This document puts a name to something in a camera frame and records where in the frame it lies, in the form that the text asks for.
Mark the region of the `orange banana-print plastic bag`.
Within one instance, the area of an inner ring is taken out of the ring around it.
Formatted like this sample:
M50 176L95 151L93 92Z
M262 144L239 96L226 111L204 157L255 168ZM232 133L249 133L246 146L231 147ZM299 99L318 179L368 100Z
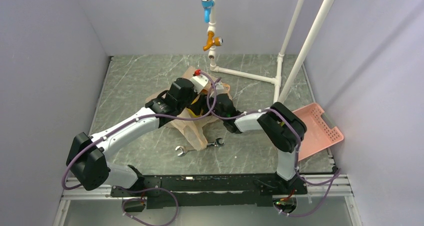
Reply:
M197 70L197 68L190 66L183 73L183 75L181 77L189 79L189 78L192 77L195 70ZM157 91L156 93L153 93L150 96L148 96L146 98L145 102L147 103L151 99L158 96L161 91ZM189 118L191 116L189 115L189 112L187 111L187 109L184 109L182 114L179 115L178 117ZM216 118L214 116L208 116L204 119L196 120L196 121L173 120L173 121L167 123L164 127L175 128L186 138L186 140L188 141L190 146L198 146L201 143L207 143L208 142L204 133L203 133L203 127L205 125L212 123L212 122L215 122L217 120L218 120L218 118Z

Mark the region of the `yellow fake mango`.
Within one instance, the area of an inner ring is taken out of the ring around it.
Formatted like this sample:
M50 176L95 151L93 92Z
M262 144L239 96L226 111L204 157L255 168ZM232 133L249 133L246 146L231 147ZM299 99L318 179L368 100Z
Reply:
M187 111L189 112L189 115L192 118L202 118L203 116L205 116L208 112L208 110L206 110L205 108L187 108Z

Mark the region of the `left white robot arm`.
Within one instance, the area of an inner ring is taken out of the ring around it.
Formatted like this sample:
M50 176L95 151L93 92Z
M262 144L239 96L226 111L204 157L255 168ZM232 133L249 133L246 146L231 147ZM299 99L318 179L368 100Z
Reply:
M168 90L117 125L91 136L78 134L68 154L67 172L87 191L108 184L121 186L132 196L139 195L144 187L141 173L133 166L114 165L108 160L137 138L177 119L208 82L202 75L177 78Z

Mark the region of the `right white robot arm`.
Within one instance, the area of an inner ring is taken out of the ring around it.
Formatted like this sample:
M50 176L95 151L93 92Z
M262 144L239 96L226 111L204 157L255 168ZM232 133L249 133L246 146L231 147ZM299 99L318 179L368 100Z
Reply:
M306 124L294 112L280 102L263 110L241 112L235 108L227 94L210 96L206 102L212 114L221 119L227 131L241 134L262 130L278 152L275 180L281 193L288 193L295 186L301 143L307 132Z

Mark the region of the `silver open-end wrench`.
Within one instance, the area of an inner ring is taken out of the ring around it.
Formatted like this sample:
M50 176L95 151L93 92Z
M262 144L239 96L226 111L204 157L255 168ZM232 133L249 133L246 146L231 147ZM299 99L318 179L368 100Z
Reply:
M198 146L190 146L190 147L177 146L175 148L175 152L177 156L182 157L182 156L185 156L189 151L199 151L199 150L204 150L208 147L222 147L224 145L225 145L224 139L219 137L212 142L201 143Z

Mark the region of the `orange tap valve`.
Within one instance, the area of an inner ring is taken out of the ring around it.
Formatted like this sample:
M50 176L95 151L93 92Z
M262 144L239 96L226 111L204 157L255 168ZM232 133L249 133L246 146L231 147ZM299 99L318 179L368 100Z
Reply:
M208 31L206 45L203 46L202 49L203 51L207 51L213 46L219 47L222 44L223 44L222 37L215 37L215 33L213 31Z

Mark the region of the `blue tap valve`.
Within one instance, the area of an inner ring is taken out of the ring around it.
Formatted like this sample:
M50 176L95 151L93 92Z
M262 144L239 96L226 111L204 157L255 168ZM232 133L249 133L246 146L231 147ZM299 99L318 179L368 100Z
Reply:
M205 23L210 22L212 7L215 5L214 0L201 0L201 5L203 7L203 18Z

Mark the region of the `pink plastic basket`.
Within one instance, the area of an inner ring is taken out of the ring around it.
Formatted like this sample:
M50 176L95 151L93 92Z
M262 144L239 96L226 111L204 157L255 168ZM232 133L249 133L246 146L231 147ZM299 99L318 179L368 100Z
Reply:
M344 140L336 126L328 125L325 111L318 103L311 103L293 111L304 122L307 131L301 143L298 160L301 161Z

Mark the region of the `white PVC pipe frame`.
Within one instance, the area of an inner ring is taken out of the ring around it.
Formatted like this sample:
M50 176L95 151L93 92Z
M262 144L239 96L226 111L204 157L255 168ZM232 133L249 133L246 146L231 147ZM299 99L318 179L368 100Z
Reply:
M209 68L273 84L273 100L286 99L335 0L213 0L208 31L230 52L277 53L276 74L265 77L218 64L216 46L207 50Z

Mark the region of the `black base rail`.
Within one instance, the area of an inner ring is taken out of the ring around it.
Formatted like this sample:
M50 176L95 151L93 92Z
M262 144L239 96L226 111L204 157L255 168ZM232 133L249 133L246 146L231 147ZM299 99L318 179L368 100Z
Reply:
M113 185L111 197L143 197L148 209L179 206L272 206L287 196L307 194L297 177L283 180L276 173L145 175L127 190Z

